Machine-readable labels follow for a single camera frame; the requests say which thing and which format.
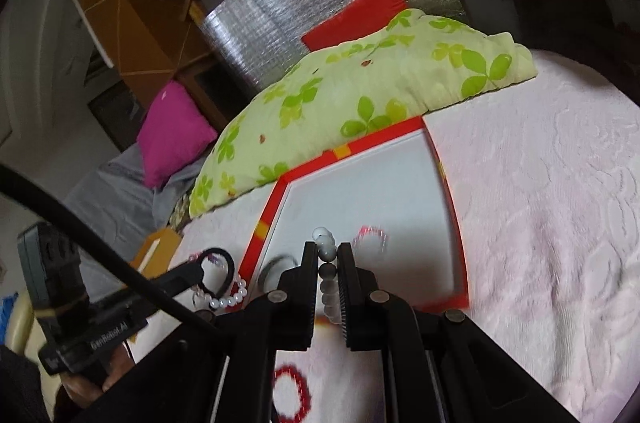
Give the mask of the orange cardboard box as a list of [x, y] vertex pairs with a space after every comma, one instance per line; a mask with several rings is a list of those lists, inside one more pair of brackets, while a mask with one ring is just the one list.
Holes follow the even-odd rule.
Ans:
[[157, 278], [169, 269], [180, 242], [180, 235], [171, 227], [157, 230], [145, 239], [130, 266], [146, 279]]

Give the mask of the grey bed sheet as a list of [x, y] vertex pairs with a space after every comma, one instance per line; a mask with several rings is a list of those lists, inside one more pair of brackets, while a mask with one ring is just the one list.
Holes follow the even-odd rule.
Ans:
[[133, 144], [85, 175], [64, 204], [120, 257], [130, 261], [148, 235], [167, 225], [204, 161], [199, 157], [171, 175], [163, 186], [151, 189], [143, 183], [142, 153]]

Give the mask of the green leaf print pillow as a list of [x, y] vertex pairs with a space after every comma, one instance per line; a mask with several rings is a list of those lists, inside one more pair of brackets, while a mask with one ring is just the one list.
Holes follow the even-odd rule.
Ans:
[[196, 178], [196, 218], [323, 152], [535, 77], [530, 51], [418, 9], [363, 38], [306, 54], [220, 135]]

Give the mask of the red cushion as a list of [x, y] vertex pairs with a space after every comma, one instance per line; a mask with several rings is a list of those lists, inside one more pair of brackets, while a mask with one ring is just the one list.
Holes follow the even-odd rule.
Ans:
[[343, 10], [303, 34], [302, 42], [310, 51], [351, 42], [386, 27], [394, 16], [407, 9], [406, 0], [353, 0]]

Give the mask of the cream leather sofa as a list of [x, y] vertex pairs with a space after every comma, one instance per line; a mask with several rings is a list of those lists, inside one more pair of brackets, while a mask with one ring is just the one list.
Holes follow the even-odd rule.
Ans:
[[26, 291], [4, 299], [1, 335], [1, 421], [52, 422], [61, 380], [39, 360], [46, 338]]

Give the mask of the dark metal bangle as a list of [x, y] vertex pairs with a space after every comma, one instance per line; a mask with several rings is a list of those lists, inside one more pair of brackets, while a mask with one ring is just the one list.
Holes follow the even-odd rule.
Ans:
[[262, 267], [258, 276], [258, 287], [262, 293], [277, 290], [282, 273], [298, 266], [291, 255], [278, 255]]

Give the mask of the red gift box lid tray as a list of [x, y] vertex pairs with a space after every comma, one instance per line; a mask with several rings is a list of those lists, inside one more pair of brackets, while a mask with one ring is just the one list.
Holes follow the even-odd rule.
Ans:
[[248, 295], [278, 255], [302, 259], [315, 231], [349, 243], [383, 290], [426, 313], [469, 305], [465, 256], [442, 162], [422, 118], [323, 153], [274, 185], [239, 272]]

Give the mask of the magenta cushion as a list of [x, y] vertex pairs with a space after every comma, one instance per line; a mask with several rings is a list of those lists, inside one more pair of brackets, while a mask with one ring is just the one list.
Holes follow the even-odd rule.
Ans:
[[143, 183], [150, 189], [162, 187], [217, 137], [184, 87], [171, 80], [154, 98], [137, 137]]

